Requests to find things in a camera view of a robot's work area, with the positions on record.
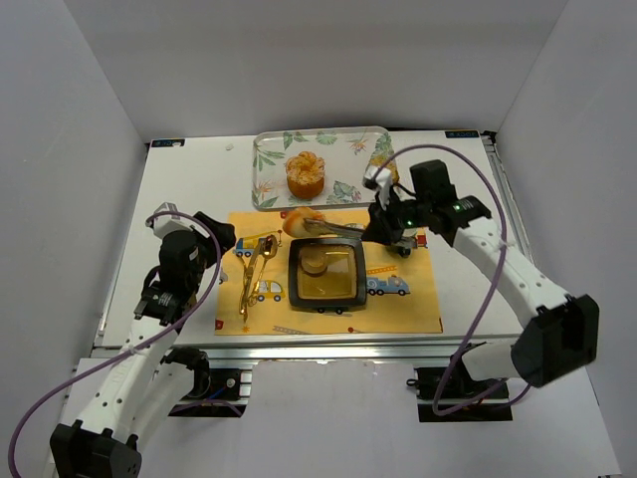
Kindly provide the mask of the orange twisted bread roll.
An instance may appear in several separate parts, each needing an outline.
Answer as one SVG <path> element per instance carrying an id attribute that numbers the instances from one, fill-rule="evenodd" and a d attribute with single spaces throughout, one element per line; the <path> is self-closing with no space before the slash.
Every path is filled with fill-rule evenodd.
<path id="1" fill-rule="evenodd" d="M 324 221 L 324 216 L 311 208 L 298 207 L 290 211 L 284 219 L 282 229 L 293 238 L 310 238 L 319 235 L 319 227 L 307 225 L 306 220 Z"/>

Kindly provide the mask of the silver metal tongs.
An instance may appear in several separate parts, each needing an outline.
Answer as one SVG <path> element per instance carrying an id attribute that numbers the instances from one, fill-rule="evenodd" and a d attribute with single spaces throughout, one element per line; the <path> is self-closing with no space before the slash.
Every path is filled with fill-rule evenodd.
<path id="1" fill-rule="evenodd" d="M 338 225 L 324 220 L 311 218 L 304 219 L 304 227 L 314 236 L 336 235 L 361 240 L 364 234 L 364 230 L 361 228 Z"/>

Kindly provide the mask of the small round bread bun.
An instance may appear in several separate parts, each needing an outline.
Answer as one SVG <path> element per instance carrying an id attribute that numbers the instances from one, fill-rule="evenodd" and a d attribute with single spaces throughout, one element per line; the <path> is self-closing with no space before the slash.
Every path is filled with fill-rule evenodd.
<path id="1" fill-rule="evenodd" d="M 326 253 L 321 250 L 304 250 L 300 254 L 302 270 L 311 276 L 319 276 L 327 269 Z"/>

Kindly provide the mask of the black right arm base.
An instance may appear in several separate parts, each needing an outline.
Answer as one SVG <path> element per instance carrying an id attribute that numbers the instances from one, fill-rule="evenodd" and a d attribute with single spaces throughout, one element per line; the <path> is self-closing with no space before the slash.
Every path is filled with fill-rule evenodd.
<path id="1" fill-rule="evenodd" d="M 439 408 L 445 409 L 465 401 L 468 406 L 461 410 L 438 416 L 433 411 L 433 399 L 445 367 L 418 367 L 414 375 L 406 380 L 406 386 L 415 392 L 418 419 L 421 423 L 462 423 L 462 422 L 507 422 L 513 420 L 513 413 L 507 403 L 510 400 L 508 387 L 503 384 L 492 394 L 475 399 L 498 382 L 494 379 L 474 381 L 454 371 L 443 389 Z"/>

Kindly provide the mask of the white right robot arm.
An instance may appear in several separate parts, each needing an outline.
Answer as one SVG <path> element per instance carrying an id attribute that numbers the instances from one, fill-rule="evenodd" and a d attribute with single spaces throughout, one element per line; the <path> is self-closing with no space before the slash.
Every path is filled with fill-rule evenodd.
<path id="1" fill-rule="evenodd" d="M 370 164 L 364 187 L 374 191 L 364 240 L 397 243 L 408 229 L 425 227 L 441 236 L 495 281 L 523 329 L 510 343 L 463 350 L 460 361 L 474 381 L 521 378 L 540 388 L 595 361 L 599 307 L 588 295 L 574 297 L 556 285 L 502 238 L 491 211 L 476 197 L 458 197 L 439 159 L 411 167 L 414 194 L 401 199 L 392 172 Z"/>

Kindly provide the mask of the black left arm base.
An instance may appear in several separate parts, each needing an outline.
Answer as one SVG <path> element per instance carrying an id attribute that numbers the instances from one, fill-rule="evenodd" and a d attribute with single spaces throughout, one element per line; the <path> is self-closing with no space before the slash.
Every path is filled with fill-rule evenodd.
<path id="1" fill-rule="evenodd" d="M 213 368 L 208 355 L 195 348 L 173 349 L 160 362 L 177 364 L 187 372 L 192 389 L 172 407 L 170 416 L 241 417 L 246 406 L 240 399 L 241 371 Z"/>

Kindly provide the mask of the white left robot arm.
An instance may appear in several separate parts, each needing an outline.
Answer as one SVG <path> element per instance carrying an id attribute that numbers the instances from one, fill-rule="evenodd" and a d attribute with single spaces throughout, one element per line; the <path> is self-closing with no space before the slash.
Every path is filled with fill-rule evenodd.
<path id="1" fill-rule="evenodd" d="M 210 386 L 208 356 L 175 346 L 185 322 L 218 284 L 235 228 L 201 211 L 160 209 L 146 221 L 159 239 L 126 340 L 105 362 L 106 378 L 72 424 L 58 424 L 50 447 L 61 477 L 136 477 L 142 451 L 184 397 Z"/>

